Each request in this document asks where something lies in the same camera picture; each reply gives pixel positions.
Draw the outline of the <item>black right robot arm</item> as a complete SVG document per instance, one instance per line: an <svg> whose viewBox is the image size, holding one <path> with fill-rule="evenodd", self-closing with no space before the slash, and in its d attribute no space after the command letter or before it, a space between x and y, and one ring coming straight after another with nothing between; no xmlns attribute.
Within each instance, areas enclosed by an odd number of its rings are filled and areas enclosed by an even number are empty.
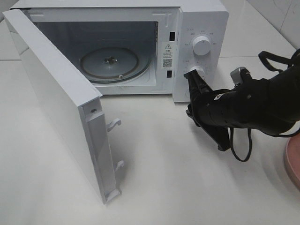
<svg viewBox="0 0 300 225"><path fill-rule="evenodd" d="M266 51L258 57L277 75L257 80L245 67L238 67L230 73L233 89L213 90L196 70L184 74L190 93L186 113L217 143L220 151L231 146L229 128L257 129L280 137L300 120L299 50L291 58Z"/></svg>

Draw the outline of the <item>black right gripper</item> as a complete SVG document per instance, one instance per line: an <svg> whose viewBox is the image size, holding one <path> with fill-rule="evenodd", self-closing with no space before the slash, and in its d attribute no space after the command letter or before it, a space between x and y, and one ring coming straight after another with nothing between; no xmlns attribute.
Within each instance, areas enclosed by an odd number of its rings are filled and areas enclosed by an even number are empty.
<svg viewBox="0 0 300 225"><path fill-rule="evenodd" d="M191 101L186 114L197 127L201 127L217 144L219 151L229 149L227 128L234 127L234 92L211 91L196 69L184 74L189 86Z"/></svg>

